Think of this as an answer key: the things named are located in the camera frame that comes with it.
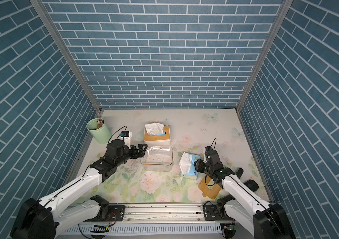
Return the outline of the clear plastic tissue box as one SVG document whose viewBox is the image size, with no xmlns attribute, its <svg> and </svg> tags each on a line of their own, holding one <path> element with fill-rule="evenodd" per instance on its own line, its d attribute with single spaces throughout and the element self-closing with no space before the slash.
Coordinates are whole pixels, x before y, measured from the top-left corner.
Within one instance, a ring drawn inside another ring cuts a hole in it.
<svg viewBox="0 0 339 239">
<path fill-rule="evenodd" d="M 148 146 L 141 164 L 146 171 L 170 172 L 173 167 L 173 150 L 169 146 Z"/>
</svg>

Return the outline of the dark bamboo lid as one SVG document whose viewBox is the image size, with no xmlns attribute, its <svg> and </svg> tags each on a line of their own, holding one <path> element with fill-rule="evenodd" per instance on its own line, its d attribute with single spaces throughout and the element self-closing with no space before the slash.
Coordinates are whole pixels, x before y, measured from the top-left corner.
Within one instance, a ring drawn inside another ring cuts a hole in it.
<svg viewBox="0 0 339 239">
<path fill-rule="evenodd" d="M 218 184 L 212 185 L 212 181 L 207 175 L 201 180 L 198 188 L 202 192 L 203 197 L 209 197 L 210 199 L 215 199 L 221 190 Z"/>
</svg>

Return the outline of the white tissue box base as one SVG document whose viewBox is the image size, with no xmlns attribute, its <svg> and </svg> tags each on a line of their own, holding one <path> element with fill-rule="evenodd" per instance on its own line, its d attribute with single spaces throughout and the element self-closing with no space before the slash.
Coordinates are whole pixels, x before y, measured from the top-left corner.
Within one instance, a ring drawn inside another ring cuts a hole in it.
<svg viewBox="0 0 339 239">
<path fill-rule="evenodd" d="M 171 141 L 170 142 L 156 142 L 156 143 L 146 143 L 148 145 L 170 145 L 171 144 Z"/>
</svg>

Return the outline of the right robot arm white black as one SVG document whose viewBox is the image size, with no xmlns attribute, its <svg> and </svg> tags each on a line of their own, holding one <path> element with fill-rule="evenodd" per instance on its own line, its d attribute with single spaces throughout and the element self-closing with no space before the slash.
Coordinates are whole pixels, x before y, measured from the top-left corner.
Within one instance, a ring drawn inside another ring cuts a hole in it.
<svg viewBox="0 0 339 239">
<path fill-rule="evenodd" d="M 295 234 L 283 207 L 270 203 L 252 190 L 256 182 L 240 181 L 239 172 L 224 167 L 212 146 L 205 148 L 205 159 L 194 163 L 199 173 L 204 173 L 221 189 L 229 193 L 218 200 L 221 217 L 237 221 L 255 239 L 294 239 Z"/>
</svg>

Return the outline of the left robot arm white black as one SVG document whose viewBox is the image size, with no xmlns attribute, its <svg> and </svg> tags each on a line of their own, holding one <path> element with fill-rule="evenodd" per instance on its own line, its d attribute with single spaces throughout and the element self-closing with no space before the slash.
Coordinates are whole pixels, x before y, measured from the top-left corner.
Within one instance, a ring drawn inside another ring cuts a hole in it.
<svg viewBox="0 0 339 239">
<path fill-rule="evenodd" d="M 89 165 L 84 173 L 55 192 L 38 200 L 30 198 L 20 207 L 10 236 L 13 239 L 54 239 L 86 220 L 112 217 L 109 202 L 99 195 L 75 206 L 70 205 L 90 189 L 110 178 L 118 166 L 129 159 L 142 158 L 147 144 L 128 146 L 121 139 L 107 144 L 103 157 Z"/>
</svg>

